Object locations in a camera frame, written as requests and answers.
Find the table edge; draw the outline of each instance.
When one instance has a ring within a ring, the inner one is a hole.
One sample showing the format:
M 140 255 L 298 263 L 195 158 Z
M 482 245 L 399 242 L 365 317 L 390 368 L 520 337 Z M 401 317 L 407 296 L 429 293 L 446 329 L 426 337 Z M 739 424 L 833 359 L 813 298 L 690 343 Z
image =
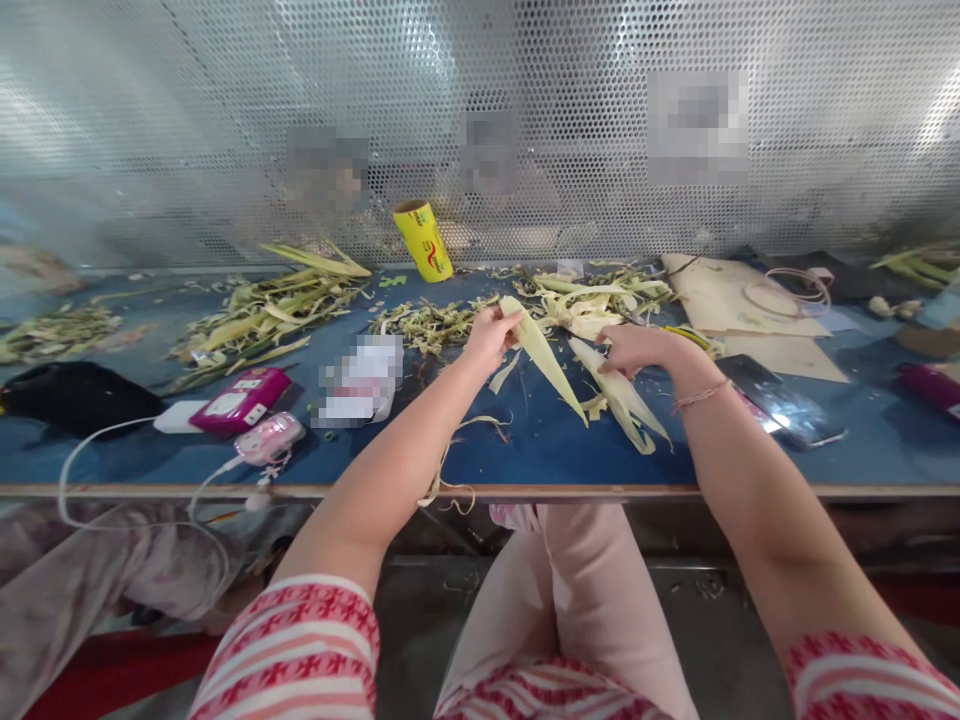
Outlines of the table edge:
M 275 485 L 272 494 L 278 499 L 309 500 L 323 498 L 332 485 Z M 958 485 L 813 485 L 821 498 L 875 498 L 890 500 L 917 497 L 960 497 Z M 77 484 L 70 488 L 71 498 L 91 499 L 187 499 L 193 497 L 196 485 L 137 485 L 123 484 Z M 549 501 L 557 500 L 619 500 L 647 498 L 699 497 L 696 485 L 474 485 L 472 490 L 478 501 L 494 500 Z M 211 500 L 242 500 L 254 494 L 256 486 L 214 485 L 208 486 L 202 495 L 204 502 Z M 3 498 L 54 498 L 56 484 L 14 483 L 0 485 Z M 439 498 L 470 497 L 467 488 L 444 488 Z

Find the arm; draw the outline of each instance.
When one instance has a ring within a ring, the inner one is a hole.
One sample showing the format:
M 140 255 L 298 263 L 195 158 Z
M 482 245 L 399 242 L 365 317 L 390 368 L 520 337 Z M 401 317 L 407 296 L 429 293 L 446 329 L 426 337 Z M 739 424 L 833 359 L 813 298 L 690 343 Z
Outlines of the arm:
M 358 583 L 373 598 L 390 542 L 430 487 L 440 457 L 490 374 L 512 344 L 521 313 L 478 314 L 463 353 L 357 456 L 314 511 L 274 581 L 326 573 Z
M 606 370 L 660 365 L 677 399 L 726 378 L 693 343 L 637 327 L 605 328 Z M 864 634 L 923 657 L 847 549 L 806 479 L 725 385 L 681 409 L 697 482 L 730 542 L 781 663 L 807 634 Z

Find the woman's right hand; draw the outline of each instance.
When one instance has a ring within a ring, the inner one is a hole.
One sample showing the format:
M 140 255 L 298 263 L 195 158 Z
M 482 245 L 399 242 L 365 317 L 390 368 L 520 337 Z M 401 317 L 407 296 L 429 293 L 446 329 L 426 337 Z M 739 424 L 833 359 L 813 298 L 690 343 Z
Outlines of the woman's right hand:
M 607 325 L 597 335 L 597 344 L 609 340 L 610 352 L 600 372 L 619 370 L 629 379 L 647 365 L 659 365 L 668 372 L 688 356 L 707 356 L 694 343 L 676 333 L 636 325 Z

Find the metal mesh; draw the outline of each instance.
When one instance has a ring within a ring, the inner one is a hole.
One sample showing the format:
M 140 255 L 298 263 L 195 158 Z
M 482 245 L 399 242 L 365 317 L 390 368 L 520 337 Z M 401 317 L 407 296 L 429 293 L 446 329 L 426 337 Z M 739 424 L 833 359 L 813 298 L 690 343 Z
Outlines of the metal mesh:
M 0 236 L 397 262 L 422 197 L 455 260 L 849 247 L 952 208 L 958 41 L 940 0 L 11 1 Z

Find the white cable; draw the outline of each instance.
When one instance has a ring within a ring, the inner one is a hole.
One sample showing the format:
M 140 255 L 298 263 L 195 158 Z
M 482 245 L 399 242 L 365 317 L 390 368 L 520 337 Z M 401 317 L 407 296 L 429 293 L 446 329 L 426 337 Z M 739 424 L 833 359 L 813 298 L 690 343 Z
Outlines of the white cable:
M 228 460 L 219 468 L 217 468 L 206 480 L 200 483 L 200 486 L 193 492 L 193 495 L 190 497 L 190 504 L 187 506 L 187 517 L 190 519 L 194 525 L 202 527 L 200 521 L 197 520 L 197 502 L 200 500 L 200 495 L 203 493 L 204 488 L 209 485 L 214 478 L 218 478 L 223 475 L 225 472 L 230 472 L 237 465 L 243 463 L 243 458 L 237 455 L 232 460 Z
M 190 506 L 187 510 L 187 516 L 189 518 L 189 522 L 174 520 L 174 521 L 163 522 L 163 523 L 147 523 L 146 525 L 139 525 L 139 526 L 93 525 L 90 523 L 80 522 L 79 520 L 74 520 L 72 517 L 70 517 L 70 513 L 67 509 L 67 482 L 68 482 L 68 478 L 70 477 L 70 467 L 73 465 L 73 461 L 76 460 L 77 455 L 80 454 L 80 451 L 83 450 L 87 445 L 89 445 L 92 440 L 95 440 L 97 437 L 99 437 L 100 435 L 103 435 L 106 432 L 110 432 L 111 430 L 117 430 L 122 427 L 127 427 L 128 425 L 136 425 L 137 423 L 150 422 L 151 420 L 156 420 L 157 417 L 140 418 L 139 420 L 129 420 L 127 422 L 119 423 L 117 425 L 111 425 L 110 427 L 103 428 L 102 430 L 97 430 L 95 433 L 93 433 L 89 437 L 86 437 L 83 440 L 81 440 L 80 444 L 77 445 L 73 449 L 73 451 L 67 456 L 67 459 L 63 463 L 63 467 L 60 468 L 60 478 L 57 483 L 57 511 L 60 514 L 60 519 L 64 523 L 66 523 L 67 525 L 70 525 L 71 527 L 80 528 L 81 530 L 93 530 L 97 532 L 122 530 L 125 532 L 129 532 L 130 530 L 137 529 L 137 527 L 140 527 L 140 528 L 174 527 L 179 525 L 185 525 L 187 527 L 192 527 L 192 528 L 196 528 L 197 530 L 200 530 L 208 538 L 210 538 L 210 540 L 213 541 L 214 545 L 217 546 L 217 550 L 219 550 L 220 552 L 220 558 L 223 560 L 223 577 L 220 579 L 219 584 L 217 585 L 216 589 L 213 592 L 213 601 L 210 607 L 204 609 L 204 613 L 206 613 L 209 610 L 212 610 L 216 606 L 217 602 L 220 600 L 221 593 L 226 589 L 224 585 L 226 584 L 227 580 L 231 578 L 230 553 L 227 552 L 227 549 L 224 547 L 223 543 L 220 542 L 220 538 L 218 538 L 212 530 L 196 522 L 194 518 L 194 511 L 196 508 L 197 500 L 199 499 L 200 493 L 203 491 L 204 487 L 206 487 L 210 483 L 210 481 L 213 480 L 215 477 L 222 475 L 223 473 L 228 472 L 229 470 L 232 470 L 237 465 L 242 463 L 243 458 L 237 456 L 232 460 L 230 460 L 229 462 L 224 463 L 223 465 L 220 466 L 220 468 L 216 472 L 214 472 L 210 477 L 204 480 L 199 488 L 197 488 L 197 491 L 193 494 L 193 497 L 190 499 Z
M 811 287 L 813 292 L 807 295 L 791 292 L 787 288 L 783 287 L 783 285 L 780 283 L 773 281 L 773 278 L 777 275 L 800 278 Z M 760 303 L 751 295 L 751 292 L 756 288 L 763 288 L 774 295 L 792 301 L 797 308 L 796 312 L 782 312 Z M 827 289 L 827 286 L 823 280 L 818 278 L 813 273 L 807 272 L 806 270 L 795 270 L 793 268 L 773 268 L 772 270 L 768 270 L 764 274 L 763 280 L 751 283 L 743 288 L 743 296 L 764 312 L 768 312 L 773 315 L 780 315 L 781 317 L 793 318 L 794 320 L 800 320 L 806 317 L 820 317 L 821 315 L 829 312 L 833 305 L 833 301 L 830 297 L 830 291 Z M 816 308 L 820 308 L 820 312 L 811 312 Z

